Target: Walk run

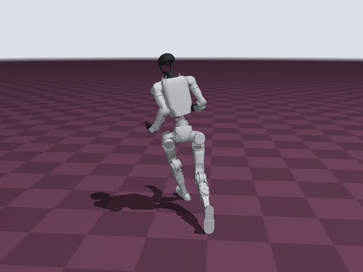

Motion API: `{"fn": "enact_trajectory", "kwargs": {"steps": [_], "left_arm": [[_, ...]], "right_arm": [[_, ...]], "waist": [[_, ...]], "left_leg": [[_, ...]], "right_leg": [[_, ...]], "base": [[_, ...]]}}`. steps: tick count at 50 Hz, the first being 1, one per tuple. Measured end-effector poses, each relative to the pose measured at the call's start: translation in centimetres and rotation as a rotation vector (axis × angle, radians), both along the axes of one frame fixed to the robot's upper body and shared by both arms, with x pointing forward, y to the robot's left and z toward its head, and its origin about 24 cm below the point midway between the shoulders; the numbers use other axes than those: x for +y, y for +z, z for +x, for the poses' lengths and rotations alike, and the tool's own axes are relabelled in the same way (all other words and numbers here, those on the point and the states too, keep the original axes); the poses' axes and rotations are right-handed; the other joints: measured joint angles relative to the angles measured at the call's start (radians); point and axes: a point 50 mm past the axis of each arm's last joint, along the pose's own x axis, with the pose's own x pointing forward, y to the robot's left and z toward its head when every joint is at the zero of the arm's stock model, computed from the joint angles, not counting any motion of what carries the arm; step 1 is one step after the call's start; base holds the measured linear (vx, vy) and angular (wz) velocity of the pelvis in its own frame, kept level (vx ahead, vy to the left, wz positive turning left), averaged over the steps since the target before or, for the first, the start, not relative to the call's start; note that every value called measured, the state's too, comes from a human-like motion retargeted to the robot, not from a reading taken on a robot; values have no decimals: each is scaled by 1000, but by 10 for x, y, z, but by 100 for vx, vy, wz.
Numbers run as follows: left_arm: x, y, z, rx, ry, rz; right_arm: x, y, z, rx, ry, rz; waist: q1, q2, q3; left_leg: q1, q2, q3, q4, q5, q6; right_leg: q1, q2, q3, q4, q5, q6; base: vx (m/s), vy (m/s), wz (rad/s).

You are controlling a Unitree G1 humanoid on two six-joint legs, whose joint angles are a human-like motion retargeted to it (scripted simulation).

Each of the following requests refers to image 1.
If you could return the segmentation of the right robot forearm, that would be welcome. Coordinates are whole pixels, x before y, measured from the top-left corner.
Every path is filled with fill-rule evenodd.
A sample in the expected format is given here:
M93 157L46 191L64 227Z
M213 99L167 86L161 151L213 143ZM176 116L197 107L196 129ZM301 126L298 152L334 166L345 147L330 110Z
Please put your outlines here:
M206 101L206 100L205 100L205 101ZM206 105L205 105L205 106L203 106L203 107L201 107L201 108L199 108L198 106L194 106L194 109L195 109L195 111L196 111L196 112L200 113L200 112L202 112L202 111L203 111L203 109L205 109L205 107L206 107Z

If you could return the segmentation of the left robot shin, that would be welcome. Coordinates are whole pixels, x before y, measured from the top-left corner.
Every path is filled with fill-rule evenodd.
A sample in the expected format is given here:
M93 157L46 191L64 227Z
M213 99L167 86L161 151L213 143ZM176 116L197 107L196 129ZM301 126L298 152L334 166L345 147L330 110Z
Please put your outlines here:
M183 175L183 171L180 169L178 171L176 171L174 165L170 162L169 163L170 166L170 170L171 173L175 179L175 181L178 183L179 188L181 190L181 193L184 195L184 192L187 193L187 190L185 188L185 184L184 184L184 175Z

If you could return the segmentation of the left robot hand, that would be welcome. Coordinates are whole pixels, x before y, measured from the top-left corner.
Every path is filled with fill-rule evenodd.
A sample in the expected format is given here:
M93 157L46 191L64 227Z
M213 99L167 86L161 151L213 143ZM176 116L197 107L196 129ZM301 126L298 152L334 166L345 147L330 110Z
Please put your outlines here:
M147 121L145 121L145 125L146 125L146 128L147 128L147 130L148 130L148 128L150 128L151 126L152 126L152 124L151 125L148 125L150 122L148 122L147 123ZM148 130L149 131L149 130Z

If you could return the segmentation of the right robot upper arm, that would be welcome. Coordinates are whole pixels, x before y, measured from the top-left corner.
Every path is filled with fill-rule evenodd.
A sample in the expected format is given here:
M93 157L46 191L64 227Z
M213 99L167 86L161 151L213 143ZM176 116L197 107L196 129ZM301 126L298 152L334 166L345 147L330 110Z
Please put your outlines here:
M196 80L193 76L185 76L188 81L188 86L194 97L197 99L196 105L201 108L206 105L206 101L202 96L202 93L196 83Z

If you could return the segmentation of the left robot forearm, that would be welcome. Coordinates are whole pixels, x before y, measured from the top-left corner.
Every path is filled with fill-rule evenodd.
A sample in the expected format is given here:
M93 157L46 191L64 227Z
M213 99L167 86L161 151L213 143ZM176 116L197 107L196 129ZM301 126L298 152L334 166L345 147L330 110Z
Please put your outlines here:
M164 121L165 121L165 118L163 117L163 110L160 108L160 109L158 109L158 113L157 113L154 123L152 124L152 126L150 128L148 128L149 132L153 133L156 130L158 130L160 128L160 126L162 125L162 123L164 123Z

